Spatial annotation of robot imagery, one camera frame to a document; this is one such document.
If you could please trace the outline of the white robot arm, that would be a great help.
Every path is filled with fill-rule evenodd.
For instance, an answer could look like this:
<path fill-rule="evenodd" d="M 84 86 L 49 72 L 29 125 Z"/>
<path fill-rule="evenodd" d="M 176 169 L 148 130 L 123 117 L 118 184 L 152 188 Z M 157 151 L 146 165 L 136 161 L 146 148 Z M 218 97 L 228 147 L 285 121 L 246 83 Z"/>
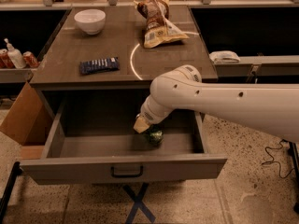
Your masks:
<path fill-rule="evenodd" d="M 299 142 L 298 84 L 204 83 L 183 65 L 152 80 L 134 129 L 143 133 L 176 109 L 229 120 L 289 142 Z"/>

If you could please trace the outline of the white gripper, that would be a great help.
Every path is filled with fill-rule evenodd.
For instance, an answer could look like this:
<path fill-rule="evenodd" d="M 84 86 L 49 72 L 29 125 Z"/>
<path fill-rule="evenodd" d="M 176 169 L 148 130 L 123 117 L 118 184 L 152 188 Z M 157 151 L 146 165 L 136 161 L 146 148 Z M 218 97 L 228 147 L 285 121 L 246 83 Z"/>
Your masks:
<path fill-rule="evenodd" d="M 140 115 L 136 116 L 134 130 L 143 133 L 151 124 L 161 123 L 173 110 L 170 104 L 149 95 L 140 108 Z"/>

